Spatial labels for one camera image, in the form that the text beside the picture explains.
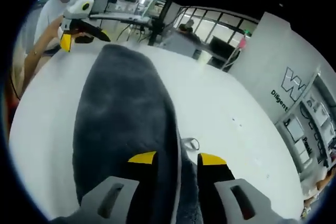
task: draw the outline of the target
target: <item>black frame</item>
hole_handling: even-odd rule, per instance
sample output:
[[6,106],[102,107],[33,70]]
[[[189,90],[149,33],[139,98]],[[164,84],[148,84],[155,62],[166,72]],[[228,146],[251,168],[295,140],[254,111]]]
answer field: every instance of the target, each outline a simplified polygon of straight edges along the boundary
[[[178,13],[181,12],[181,9],[182,9],[182,8],[186,8],[186,7],[185,7],[185,6],[180,7],[180,9],[178,10],[178,11],[179,11]],[[184,12],[182,12],[182,13],[179,15],[179,16],[182,16],[182,17],[181,17],[180,19],[179,19],[179,17],[176,19],[176,21],[175,21],[175,23],[174,23],[174,26],[175,26],[176,23],[177,23],[177,27],[180,25],[181,20],[182,20],[183,17],[185,16],[187,10],[190,9],[190,8],[194,8],[194,11],[193,11],[193,13],[192,13],[191,16],[190,16],[190,19],[191,19],[192,17],[196,17],[196,18],[199,18],[199,19],[200,19],[200,21],[199,21],[197,27],[196,27],[195,30],[194,30],[194,33],[197,32],[197,30],[198,30],[198,28],[199,28],[199,26],[200,26],[200,24],[201,24],[201,22],[202,22],[203,20],[207,20],[207,21],[210,21],[210,22],[214,22],[214,23],[215,23],[214,26],[211,28],[211,30],[210,30],[208,36],[206,37],[206,39],[205,39],[205,41],[204,41],[205,43],[207,43],[209,37],[211,36],[211,34],[212,34],[213,30],[215,29],[215,27],[216,27],[217,24],[218,24],[218,25],[221,25],[221,26],[225,26],[225,27],[227,27],[227,28],[229,28],[230,30],[233,31],[233,33],[232,33],[232,35],[230,36],[229,40],[226,41],[228,44],[231,42],[231,40],[233,39],[233,37],[235,36],[236,33],[240,33],[240,34],[242,34],[242,35],[245,34],[244,30],[242,30],[242,29],[239,28],[239,27],[241,26],[241,24],[243,23],[244,20],[247,20],[247,21],[249,21],[249,22],[252,22],[252,23],[254,23],[254,24],[256,24],[256,25],[258,24],[257,22],[255,22],[255,21],[253,21],[253,20],[251,20],[251,19],[248,19],[248,18],[242,18],[242,17],[239,17],[239,16],[237,16],[237,15],[234,15],[234,14],[231,14],[231,13],[227,13],[227,12],[225,12],[225,11],[211,10],[211,9],[206,9],[206,8],[193,7],[193,6],[191,6],[191,7],[187,8]],[[198,9],[200,9],[200,10],[204,10],[204,11],[205,11],[204,14],[203,14],[203,16],[195,15],[196,10],[198,10]],[[207,17],[206,17],[206,14],[207,14],[208,11],[219,12],[219,17],[218,17],[216,20],[207,18]],[[237,26],[232,26],[232,25],[230,25],[230,24],[227,24],[227,23],[225,23],[225,22],[220,21],[220,18],[223,16],[223,14],[231,15],[231,16],[236,17],[236,18],[240,18],[240,20],[239,20]]]

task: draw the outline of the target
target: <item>white shirt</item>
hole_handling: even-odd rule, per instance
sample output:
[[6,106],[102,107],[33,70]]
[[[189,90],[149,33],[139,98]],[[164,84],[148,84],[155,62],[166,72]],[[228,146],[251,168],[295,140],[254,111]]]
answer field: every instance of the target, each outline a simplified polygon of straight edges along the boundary
[[[49,24],[64,13],[66,7],[67,3],[62,3],[60,0],[49,0],[44,5],[37,21],[34,44],[40,38],[45,29],[49,26]],[[57,44],[57,41],[50,42],[47,50],[54,48]]]
[[318,165],[317,169],[315,169],[308,178],[301,182],[304,199],[309,199],[313,196],[317,197],[319,195],[316,183],[320,180],[325,179],[327,172],[328,170],[325,166]]

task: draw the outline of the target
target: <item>white table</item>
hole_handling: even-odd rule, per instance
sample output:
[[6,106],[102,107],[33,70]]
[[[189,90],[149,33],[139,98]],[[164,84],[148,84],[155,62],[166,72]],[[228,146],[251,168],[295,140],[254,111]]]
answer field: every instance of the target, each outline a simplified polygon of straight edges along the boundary
[[[78,208],[72,139],[81,91],[104,42],[59,52],[29,85],[16,111],[10,151],[19,177],[48,219]],[[175,105],[181,137],[195,137],[201,152],[224,158],[270,198],[284,218],[303,209],[299,176],[278,131],[232,76],[169,51],[136,46],[154,63]],[[196,162],[197,153],[189,153]]]

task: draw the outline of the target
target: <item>person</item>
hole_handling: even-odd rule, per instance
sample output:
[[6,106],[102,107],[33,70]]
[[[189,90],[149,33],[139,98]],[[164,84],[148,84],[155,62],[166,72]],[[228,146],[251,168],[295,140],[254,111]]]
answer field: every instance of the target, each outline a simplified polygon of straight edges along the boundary
[[178,27],[179,28],[178,30],[181,31],[181,32],[184,32],[184,33],[191,34],[194,31],[193,25],[194,25],[194,21],[192,19],[189,19],[187,21],[187,23],[180,24],[179,27]]
[[336,174],[336,165],[334,165],[328,172],[326,172],[326,168],[323,167],[322,173],[324,176],[322,178],[316,177],[316,180],[311,188],[308,188],[308,184],[306,183],[306,179],[301,182],[303,195],[304,195],[304,206],[305,208],[309,208],[310,205],[315,202],[321,193],[321,191],[327,186],[327,184],[333,179]]
[[[52,40],[58,39],[58,28],[63,20],[63,16],[57,17],[54,21],[49,23],[46,29],[41,33],[39,39],[34,44],[33,48],[28,53],[22,66],[13,66],[5,82],[5,99],[7,107],[7,129],[8,133],[14,113],[19,104],[20,97],[25,92],[32,78],[36,74],[36,68],[45,55],[45,50]],[[72,38],[83,36],[83,33],[75,33]],[[14,50],[13,58],[18,57],[18,54],[23,53],[22,50]]]
[[[70,0],[48,0],[43,6],[36,25],[34,44],[37,43],[49,24],[64,13],[69,1]],[[47,55],[55,54],[59,50],[58,41],[52,40],[46,50]]]

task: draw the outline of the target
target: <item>dark gray cloth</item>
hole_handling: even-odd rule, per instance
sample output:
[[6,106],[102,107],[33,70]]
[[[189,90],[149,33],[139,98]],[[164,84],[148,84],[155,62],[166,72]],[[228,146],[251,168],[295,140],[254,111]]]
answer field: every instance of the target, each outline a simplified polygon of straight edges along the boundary
[[[153,63],[143,54],[106,45],[83,88],[73,135],[73,170],[79,202],[122,164],[144,152],[158,153],[158,180],[151,223],[169,218],[177,179],[175,111]],[[203,223],[196,172],[182,149],[177,223]]]

